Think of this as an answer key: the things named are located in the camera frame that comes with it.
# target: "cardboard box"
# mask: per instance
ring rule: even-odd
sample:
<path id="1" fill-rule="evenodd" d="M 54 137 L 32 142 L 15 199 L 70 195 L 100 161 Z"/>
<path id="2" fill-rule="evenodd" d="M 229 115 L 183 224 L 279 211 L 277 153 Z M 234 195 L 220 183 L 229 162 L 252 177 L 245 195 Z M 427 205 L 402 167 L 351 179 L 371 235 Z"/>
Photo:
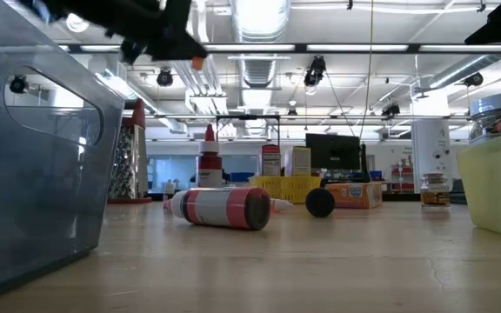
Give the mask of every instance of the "cardboard box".
<path id="1" fill-rule="evenodd" d="M 382 205 L 381 183 L 332 183 L 326 189 L 339 209 L 371 209 Z"/>
<path id="2" fill-rule="evenodd" d="M 275 144 L 262 146 L 258 158 L 258 167 L 259 176 L 279 176 L 281 171 L 279 147 Z"/>
<path id="3" fill-rule="evenodd" d="M 311 148 L 291 147 L 285 152 L 284 166 L 286 176 L 311 175 Z"/>

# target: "black monitor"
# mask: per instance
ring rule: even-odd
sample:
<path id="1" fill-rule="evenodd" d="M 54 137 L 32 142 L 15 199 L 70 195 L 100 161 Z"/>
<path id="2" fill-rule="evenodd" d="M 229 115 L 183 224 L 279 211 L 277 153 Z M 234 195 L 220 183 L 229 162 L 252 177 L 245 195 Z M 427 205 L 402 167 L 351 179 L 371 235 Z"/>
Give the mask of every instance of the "black monitor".
<path id="1" fill-rule="evenodd" d="M 306 134 L 306 146 L 311 148 L 313 169 L 361 169 L 361 143 L 358 137 Z"/>

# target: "ceiling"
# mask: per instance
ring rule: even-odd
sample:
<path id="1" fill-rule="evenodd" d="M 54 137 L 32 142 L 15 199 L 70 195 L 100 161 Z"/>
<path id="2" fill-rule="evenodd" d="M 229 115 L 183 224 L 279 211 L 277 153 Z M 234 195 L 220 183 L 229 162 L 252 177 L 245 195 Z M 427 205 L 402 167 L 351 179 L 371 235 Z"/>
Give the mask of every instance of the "ceiling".
<path id="1" fill-rule="evenodd" d="M 501 1 L 485 1 L 489 8 L 496 7 Z M 368 43 L 371 40 L 371 6 L 368 0 L 355 0 L 353 10 L 347 10 L 347 2 L 293 0 L 289 24 L 286 29 L 287 43 Z M 419 10 L 457 10 L 477 8 L 480 0 L 376 0 L 373 16 L 373 43 L 462 43 L 472 32 L 481 27 L 489 10 L 445 14 L 411 14 Z M 104 37 L 104 30 L 90 26 L 82 33 L 73 33 L 64 23 L 50 26 L 44 25 L 28 15 L 22 8 L 14 6 L 48 37 L 57 43 L 120 43 L 120 38 Z M 233 42 L 231 26 L 230 2 L 226 0 L 208 0 L 206 28 L 208 37 L 213 43 Z M 394 10 L 392 13 L 380 10 Z M 214 64 L 219 81 L 227 96 L 227 108 L 231 114 L 242 113 L 241 84 L 237 62 L 228 59 L 228 55 L 214 55 Z M 289 101 L 297 102 L 299 115 L 328 115 L 340 113 L 343 107 L 346 114 L 363 115 L 365 108 L 372 107 L 376 114 L 387 102 L 377 100 L 397 87 L 397 83 L 411 83 L 417 76 L 435 75 L 461 61 L 467 55 L 337 55 L 324 56 L 330 79 L 318 85 L 317 93 L 305 96 L 302 84 L 304 70 L 311 63 L 311 54 L 291 54 L 288 59 L 278 61 L 274 91 L 267 114 L 286 114 L 290 108 Z M 148 57 L 139 57 L 134 66 L 128 67 L 129 83 L 135 84 L 153 99 L 162 112 L 173 115 L 194 114 L 184 104 L 186 88 L 173 70 L 174 83 L 170 87 L 158 87 L 157 73 L 167 63 L 152 62 Z M 446 88 L 451 113 L 463 114 L 468 109 L 469 101 L 480 97 L 501 93 L 501 61 L 481 70 L 484 84 L 471 88 L 469 93 L 464 86 Z M 409 112 L 411 102 L 407 92 L 401 92 L 397 98 L 402 115 Z M 296 120 L 292 124 L 332 124 L 341 120 Z M 381 124 L 380 121 L 369 121 L 369 124 Z M 457 125 L 465 121 L 452 122 Z"/>

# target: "orange object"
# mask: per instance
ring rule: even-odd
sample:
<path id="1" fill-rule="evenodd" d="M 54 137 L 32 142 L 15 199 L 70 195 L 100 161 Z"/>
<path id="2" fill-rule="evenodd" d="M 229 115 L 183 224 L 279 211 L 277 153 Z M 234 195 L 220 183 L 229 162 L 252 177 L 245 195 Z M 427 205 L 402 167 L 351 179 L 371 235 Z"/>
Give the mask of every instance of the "orange object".
<path id="1" fill-rule="evenodd" d="M 192 58 L 192 68 L 195 70 L 201 70 L 204 67 L 204 59 L 201 57 Z"/>
<path id="2" fill-rule="evenodd" d="M 339 209 L 372 209 L 382 205 L 381 183 L 332 183 L 326 189 Z"/>

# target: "wall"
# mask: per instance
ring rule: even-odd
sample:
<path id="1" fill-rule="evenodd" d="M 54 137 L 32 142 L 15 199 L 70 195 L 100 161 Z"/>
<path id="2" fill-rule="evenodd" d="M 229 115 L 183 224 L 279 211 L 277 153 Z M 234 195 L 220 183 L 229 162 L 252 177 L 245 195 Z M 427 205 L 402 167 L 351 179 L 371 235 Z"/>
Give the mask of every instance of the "wall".
<path id="1" fill-rule="evenodd" d="M 242 156 L 242 155 L 258 155 L 260 147 L 264 142 L 248 142 L 248 143 L 221 143 L 220 151 L 224 156 Z M 281 142 L 281 151 L 284 153 L 293 145 L 304 145 L 304 142 Z M 467 143 L 451 143 L 450 156 L 452 162 L 452 178 L 460 178 L 458 173 L 457 153 L 466 148 Z M 198 143 L 196 142 L 148 142 L 148 155 L 179 155 L 179 156 L 195 156 L 198 154 Z M 411 151 L 411 143 L 370 143 L 367 142 L 367 155 L 374 156 L 375 170 L 382 170 L 384 177 L 389 179 L 389 168 L 400 162 L 402 158 L 407 158 L 408 151 Z"/>

